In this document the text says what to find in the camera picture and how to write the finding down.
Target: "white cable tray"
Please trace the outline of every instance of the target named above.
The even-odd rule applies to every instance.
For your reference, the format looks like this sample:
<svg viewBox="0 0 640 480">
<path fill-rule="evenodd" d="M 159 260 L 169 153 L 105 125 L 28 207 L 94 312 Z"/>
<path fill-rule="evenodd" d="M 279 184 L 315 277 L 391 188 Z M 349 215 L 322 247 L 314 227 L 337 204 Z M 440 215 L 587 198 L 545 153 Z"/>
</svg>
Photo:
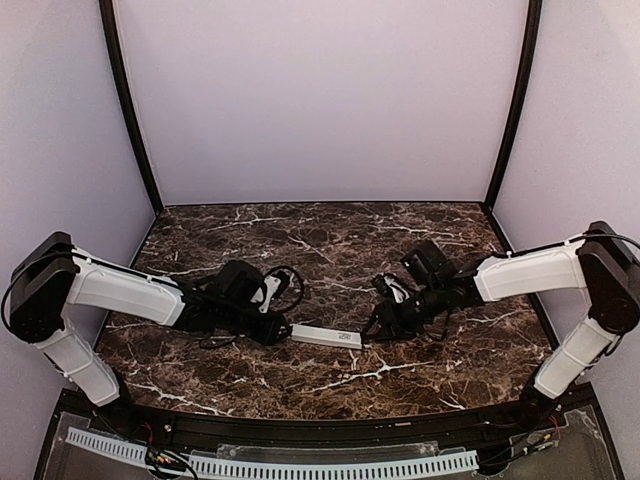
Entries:
<svg viewBox="0 0 640 480">
<path fill-rule="evenodd" d="M 147 468 L 144 463 L 146 447 L 142 445 L 75 427 L 69 427 L 66 442 L 104 457 Z M 245 462 L 192 454 L 189 464 L 200 478 L 215 480 L 417 480 L 478 469 L 475 450 L 413 460 L 333 465 Z"/>
</svg>

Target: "robotic arm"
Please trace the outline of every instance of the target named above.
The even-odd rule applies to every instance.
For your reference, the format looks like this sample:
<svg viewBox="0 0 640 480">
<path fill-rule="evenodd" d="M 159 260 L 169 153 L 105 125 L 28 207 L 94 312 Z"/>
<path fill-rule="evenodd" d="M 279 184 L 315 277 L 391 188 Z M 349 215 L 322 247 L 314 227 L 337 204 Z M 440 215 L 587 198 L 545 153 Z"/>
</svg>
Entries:
<svg viewBox="0 0 640 480">
<path fill-rule="evenodd" d="M 272 345 L 291 334 L 283 314 L 269 309 L 290 278 L 281 268 L 272 272 L 264 276 L 248 263 L 230 261 L 217 275 L 178 283 L 96 258 L 57 232 L 13 272 L 3 321 L 10 292 L 7 328 L 42 351 L 93 404 L 113 406 L 128 397 L 126 386 L 63 318 L 65 303 L 136 315 L 176 330 L 223 329 Z"/>
<path fill-rule="evenodd" d="M 394 275 L 379 275 L 373 285 L 385 300 L 361 332 L 363 341 L 413 338 L 425 324 L 456 308 L 495 302 L 514 295 L 562 288 L 586 288 L 588 315 L 534 372 L 520 397 L 518 421 L 537 424 L 555 407 L 573 381 L 640 320 L 640 263 L 605 222 L 585 234 L 547 247 L 494 254 L 456 268 L 430 241 L 418 245 L 402 263 L 414 291 Z"/>
</svg>

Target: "white wall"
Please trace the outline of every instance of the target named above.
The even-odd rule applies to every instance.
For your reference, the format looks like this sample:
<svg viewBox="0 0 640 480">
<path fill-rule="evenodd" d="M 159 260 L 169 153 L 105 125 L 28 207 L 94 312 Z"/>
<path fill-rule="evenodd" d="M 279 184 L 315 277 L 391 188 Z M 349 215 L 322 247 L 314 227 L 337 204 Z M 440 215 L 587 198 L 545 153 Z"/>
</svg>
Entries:
<svg viewBox="0 0 640 480">
<path fill-rule="evenodd" d="M 484 198 L 525 0 L 116 3 L 166 203 Z"/>
<path fill-rule="evenodd" d="M 51 232 L 128 263 L 153 213 L 122 120 L 98 2 L 0 2 L 0 289 Z M 95 338 L 103 313 L 74 312 Z M 31 478 L 63 382 L 0 327 L 0 476 Z"/>
<path fill-rule="evenodd" d="M 640 4 L 545 2 L 531 82 L 496 213 L 518 248 L 593 220 L 640 239 Z M 543 301 L 560 337 L 587 311 L 580 294 Z M 640 478 L 640 332 L 593 370 L 624 469 Z"/>
</svg>

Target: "small rectangular box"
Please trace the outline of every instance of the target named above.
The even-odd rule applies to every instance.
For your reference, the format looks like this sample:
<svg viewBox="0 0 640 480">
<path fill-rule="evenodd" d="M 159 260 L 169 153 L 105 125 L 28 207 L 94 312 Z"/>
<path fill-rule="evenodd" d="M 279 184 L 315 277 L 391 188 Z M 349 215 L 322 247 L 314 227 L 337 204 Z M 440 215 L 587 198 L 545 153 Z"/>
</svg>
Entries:
<svg viewBox="0 0 640 480">
<path fill-rule="evenodd" d="M 296 342 L 315 343 L 329 347 L 362 348 L 362 340 L 358 332 L 345 332 L 329 328 L 293 325 L 291 339 Z"/>
</svg>

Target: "marble table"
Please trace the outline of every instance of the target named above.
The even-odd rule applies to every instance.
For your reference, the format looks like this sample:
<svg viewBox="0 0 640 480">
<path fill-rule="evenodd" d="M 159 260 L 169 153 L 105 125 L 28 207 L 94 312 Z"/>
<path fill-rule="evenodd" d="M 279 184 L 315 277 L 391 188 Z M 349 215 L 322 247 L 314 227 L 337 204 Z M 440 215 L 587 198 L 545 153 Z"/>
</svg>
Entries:
<svg viewBox="0 0 640 480">
<path fill-rule="evenodd" d="M 393 272 L 422 239 L 459 264 L 500 250 L 475 203 L 318 203 L 167 208 L 135 268 L 193 280 L 231 259 L 306 281 L 290 323 L 359 331 L 379 298 L 370 280 Z M 269 419 L 364 419 L 437 413 L 514 400 L 550 354 L 525 297 L 452 315 L 444 343 L 422 337 L 347 350 L 247 338 L 216 350 L 202 335 L 123 314 L 97 350 L 141 405 Z"/>
</svg>

